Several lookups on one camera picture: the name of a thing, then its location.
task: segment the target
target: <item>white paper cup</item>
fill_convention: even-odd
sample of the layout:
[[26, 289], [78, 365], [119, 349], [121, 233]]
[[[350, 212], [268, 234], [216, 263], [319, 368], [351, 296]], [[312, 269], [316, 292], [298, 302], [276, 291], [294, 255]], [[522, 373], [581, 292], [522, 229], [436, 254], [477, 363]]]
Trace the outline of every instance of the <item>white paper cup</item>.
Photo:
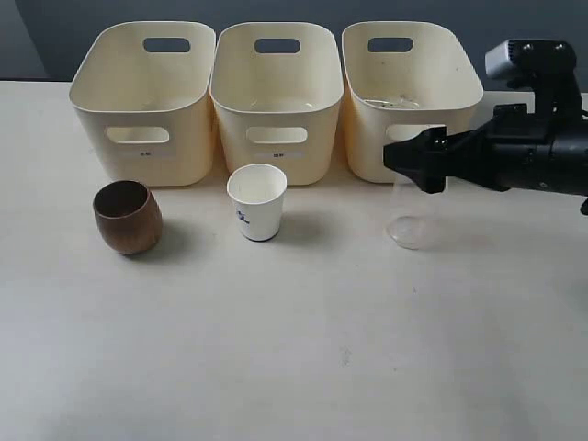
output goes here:
[[227, 193], [247, 239], [262, 242], [277, 234], [287, 184], [284, 172], [269, 164], [250, 164], [232, 173]]

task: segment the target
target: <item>gray wall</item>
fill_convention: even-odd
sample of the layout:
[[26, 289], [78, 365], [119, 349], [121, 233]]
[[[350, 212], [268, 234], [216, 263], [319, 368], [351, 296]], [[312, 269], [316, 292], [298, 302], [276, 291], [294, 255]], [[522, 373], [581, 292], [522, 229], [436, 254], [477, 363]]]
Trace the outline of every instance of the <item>gray wall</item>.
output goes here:
[[220, 32], [242, 21], [310, 21], [339, 39], [364, 20], [432, 21], [453, 30], [487, 89], [484, 53], [511, 37], [568, 40], [580, 59], [578, 75], [588, 90], [587, 0], [17, 0], [48, 74], [71, 79], [96, 35], [121, 21], [181, 19]]
[[0, 0], [0, 78], [43, 78], [45, 70], [14, 0]]

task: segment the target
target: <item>table surface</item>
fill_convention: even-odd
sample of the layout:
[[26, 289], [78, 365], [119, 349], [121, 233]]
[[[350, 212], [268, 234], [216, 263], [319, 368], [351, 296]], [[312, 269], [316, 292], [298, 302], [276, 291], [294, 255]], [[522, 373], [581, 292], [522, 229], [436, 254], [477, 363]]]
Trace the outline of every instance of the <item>table surface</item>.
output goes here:
[[[588, 439], [581, 198], [452, 184], [441, 239], [407, 251], [339, 140], [252, 243], [217, 149], [154, 191], [164, 237], [124, 257], [68, 87], [0, 83], [0, 439]], [[489, 93], [474, 124], [529, 98]]]

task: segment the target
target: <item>cream plastic storage bin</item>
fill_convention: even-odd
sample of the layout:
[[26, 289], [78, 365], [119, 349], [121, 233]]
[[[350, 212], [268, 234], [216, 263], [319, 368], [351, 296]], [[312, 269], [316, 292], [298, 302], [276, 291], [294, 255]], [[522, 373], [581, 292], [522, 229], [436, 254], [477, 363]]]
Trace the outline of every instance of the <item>cream plastic storage bin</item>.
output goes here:
[[188, 22], [123, 23], [98, 36], [70, 100], [112, 179], [185, 186], [207, 174], [215, 44], [211, 28]]
[[226, 29], [210, 94], [231, 172], [272, 164], [292, 185], [325, 175], [343, 96], [341, 63], [329, 30], [311, 23]]
[[357, 23], [343, 32], [348, 82], [344, 132], [349, 166], [390, 183], [382, 150], [435, 125], [466, 130], [483, 97], [480, 78], [456, 36], [432, 23]]

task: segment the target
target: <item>wooden cup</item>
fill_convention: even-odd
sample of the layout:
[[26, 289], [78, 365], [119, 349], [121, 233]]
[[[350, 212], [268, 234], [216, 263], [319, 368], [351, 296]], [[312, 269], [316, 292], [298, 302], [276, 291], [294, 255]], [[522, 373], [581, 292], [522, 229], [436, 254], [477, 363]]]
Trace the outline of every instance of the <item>wooden cup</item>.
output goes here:
[[96, 193], [93, 207], [102, 238], [119, 253], [147, 251], [162, 237], [162, 213], [153, 193], [139, 182], [108, 184]]

